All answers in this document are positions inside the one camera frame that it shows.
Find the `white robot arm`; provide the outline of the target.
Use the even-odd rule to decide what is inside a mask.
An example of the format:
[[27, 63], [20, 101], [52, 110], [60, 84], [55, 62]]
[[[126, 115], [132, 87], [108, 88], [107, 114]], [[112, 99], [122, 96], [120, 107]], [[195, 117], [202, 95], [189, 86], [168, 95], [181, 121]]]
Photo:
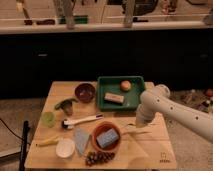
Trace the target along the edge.
[[170, 90], [163, 84], [145, 90], [140, 95], [141, 103], [136, 110], [136, 126], [147, 126], [156, 113], [161, 113], [213, 143], [213, 116], [178, 104], [169, 97]]

